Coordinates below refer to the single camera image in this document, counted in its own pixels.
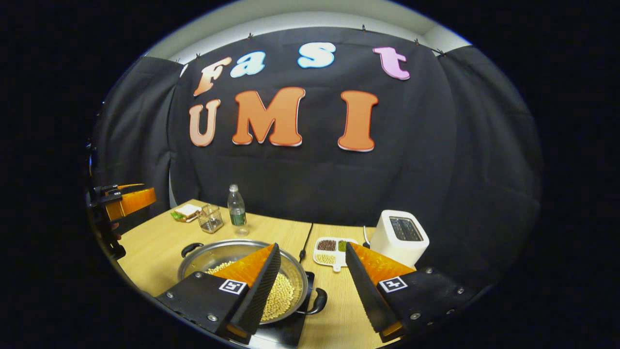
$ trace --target black curtain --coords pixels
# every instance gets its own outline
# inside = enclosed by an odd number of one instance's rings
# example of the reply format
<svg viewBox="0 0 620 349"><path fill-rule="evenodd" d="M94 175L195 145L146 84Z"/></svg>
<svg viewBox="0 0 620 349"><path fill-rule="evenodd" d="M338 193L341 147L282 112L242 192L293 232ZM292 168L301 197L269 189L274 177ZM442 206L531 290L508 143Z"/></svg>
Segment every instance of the black curtain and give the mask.
<svg viewBox="0 0 620 349"><path fill-rule="evenodd" d="M297 64L299 47L331 42L334 62ZM381 68L374 47L394 47L411 77ZM230 77L241 56L263 51L265 68ZM207 92L194 97L201 70L231 57ZM390 35L343 28L284 30L240 40L182 66L142 58L106 99L95 128L100 184L147 183L168 208L168 173L177 203L197 198L225 206L236 183L249 212L308 222L375 226L383 209L413 213L430 246L419 265L483 287L496 282L526 241L539 211L543 167L532 115L502 72L474 47L436 57ZM298 147L235 145L236 94L255 90L265 107L287 86L306 90ZM375 148L342 150L346 90L379 99L371 118ZM189 137L188 110L220 99L207 147ZM203 111L200 130L206 128ZM358 240L362 239L361 229Z"/></svg>
<svg viewBox="0 0 620 349"><path fill-rule="evenodd" d="M95 185L144 183L155 188L157 202L127 218L126 232L169 208L170 147L167 120L183 65L141 57L118 80L95 121Z"/></svg>

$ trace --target orange letter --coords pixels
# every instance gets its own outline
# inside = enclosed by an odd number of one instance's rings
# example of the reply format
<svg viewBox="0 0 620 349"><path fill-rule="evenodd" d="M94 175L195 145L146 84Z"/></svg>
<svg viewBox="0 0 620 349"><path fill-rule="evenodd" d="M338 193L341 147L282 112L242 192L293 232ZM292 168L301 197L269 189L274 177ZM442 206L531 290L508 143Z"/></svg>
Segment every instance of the orange letter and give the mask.
<svg viewBox="0 0 620 349"><path fill-rule="evenodd" d="M215 114L218 111L219 99L214 99L206 104L206 132L200 133L198 125L200 124L200 112L202 105L190 108L190 139L197 147L206 147L213 140L215 135Z"/></svg>
<svg viewBox="0 0 620 349"><path fill-rule="evenodd" d="M273 145L297 147L301 144L301 136L297 133L297 111L299 101L306 95L303 88L287 87L276 93L269 108L265 109L256 91L239 93L235 101L239 103L239 118L237 120L237 133L232 136L232 142L237 145L252 143L249 133L250 125L259 143L265 141L271 125L273 133L269 141Z"/></svg>
<svg viewBox="0 0 620 349"><path fill-rule="evenodd" d="M226 57L223 60L217 61L212 65L208 65L202 69L202 77L198 84L198 88L194 91L194 97L197 95L209 91L213 87L211 78L217 80L222 74L223 65L229 65L233 60L230 57Z"/></svg>
<svg viewBox="0 0 620 349"><path fill-rule="evenodd" d="M370 138L370 115L379 99L362 91L344 91L340 97L347 102L347 125L345 134L338 139L338 146L344 150L370 152L374 149L374 141Z"/></svg>

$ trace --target white toaster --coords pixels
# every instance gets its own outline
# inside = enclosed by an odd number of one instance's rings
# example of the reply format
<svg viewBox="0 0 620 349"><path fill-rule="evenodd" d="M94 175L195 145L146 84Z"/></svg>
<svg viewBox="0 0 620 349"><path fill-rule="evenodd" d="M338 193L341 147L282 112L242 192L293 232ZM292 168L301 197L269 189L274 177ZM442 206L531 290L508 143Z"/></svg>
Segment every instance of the white toaster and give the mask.
<svg viewBox="0 0 620 349"><path fill-rule="evenodd" d="M428 247L428 236L420 222L408 212L385 210L370 239L370 249L414 267Z"/></svg>

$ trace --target soybean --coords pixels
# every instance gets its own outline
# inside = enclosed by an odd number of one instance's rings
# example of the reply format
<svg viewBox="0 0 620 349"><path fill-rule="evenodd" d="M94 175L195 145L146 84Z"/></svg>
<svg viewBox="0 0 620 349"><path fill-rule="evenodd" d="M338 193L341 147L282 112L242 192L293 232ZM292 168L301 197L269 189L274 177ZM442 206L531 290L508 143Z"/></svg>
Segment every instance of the soybean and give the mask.
<svg viewBox="0 0 620 349"><path fill-rule="evenodd" d="M316 255L316 259L325 264L334 264L336 263L336 257L329 255Z"/></svg>
<svg viewBox="0 0 620 349"><path fill-rule="evenodd" d="M216 273L233 263L233 261L222 263L215 268L207 269L206 273ZM295 288L291 284L291 281L289 281L284 274L278 273L273 282L272 289L269 292L269 296L267 296L267 303L265 303L265 309L263 310L263 316L260 321L275 319L287 312L293 302L294 292Z"/></svg>

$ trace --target stainless steel pot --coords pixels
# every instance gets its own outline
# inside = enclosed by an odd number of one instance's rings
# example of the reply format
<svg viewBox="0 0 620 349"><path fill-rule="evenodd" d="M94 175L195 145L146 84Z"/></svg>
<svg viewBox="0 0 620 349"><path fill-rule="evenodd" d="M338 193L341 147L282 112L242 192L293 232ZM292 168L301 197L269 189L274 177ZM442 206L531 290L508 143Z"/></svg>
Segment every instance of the stainless steel pot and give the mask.
<svg viewBox="0 0 620 349"><path fill-rule="evenodd" d="M179 266L177 277L179 281L181 281L196 271L205 272L207 269L215 268L222 263L238 261L267 246L269 246L269 244L265 242L245 239L223 240L210 243L209 245L193 243L181 251L181 256L184 259ZM327 293L323 289L312 288L310 290L315 290L317 292L317 297L314 300L312 309L306 312L297 310L308 295L308 276L300 263L288 252L280 249L280 255L280 272L290 280L294 287L293 300L287 312L274 319L261 322L261 325L282 320L294 312L306 315L316 314L323 310L327 303Z"/></svg>

